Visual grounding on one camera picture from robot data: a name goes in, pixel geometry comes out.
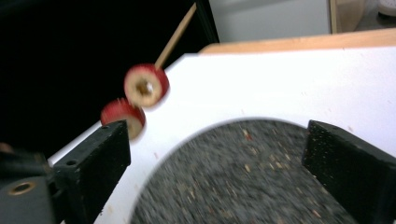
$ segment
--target black plastic bracket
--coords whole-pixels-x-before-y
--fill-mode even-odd
[[[53,166],[56,186],[66,192],[66,223],[93,223],[131,164],[126,121],[96,130]]]
[[[359,223],[393,223],[396,159],[331,124],[310,120],[303,165]]]

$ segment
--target wooden stick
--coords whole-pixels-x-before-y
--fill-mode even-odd
[[[156,68],[163,67],[163,63],[166,61],[169,54],[175,47],[177,41],[180,39],[181,35],[183,34],[184,30],[187,28],[187,25],[189,24],[192,16],[194,15],[196,8],[197,8],[196,3],[194,3],[190,8],[190,10],[187,12],[187,14],[184,16],[183,20],[180,22],[175,32],[173,33],[172,37],[169,39],[168,43],[163,49],[163,52],[161,53],[160,57],[158,57],[157,62],[155,62]]]

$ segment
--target white surface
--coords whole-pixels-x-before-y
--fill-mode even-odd
[[[329,0],[209,0],[220,42],[326,35]]]
[[[132,164],[95,223],[129,222],[140,190],[173,149],[232,120],[280,119],[306,127],[316,119],[396,156],[395,55],[396,48],[186,55],[166,70],[171,90],[146,111],[147,126],[130,144]]]

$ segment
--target black background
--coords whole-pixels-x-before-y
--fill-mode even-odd
[[[64,147],[124,96],[132,65],[155,63],[192,3],[0,2],[0,142],[47,157]],[[210,6],[198,1],[164,68],[216,42]]]

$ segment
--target gray floor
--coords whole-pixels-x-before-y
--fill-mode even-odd
[[[396,27],[396,18],[378,17],[378,0],[366,0],[366,9],[356,31],[377,30]]]

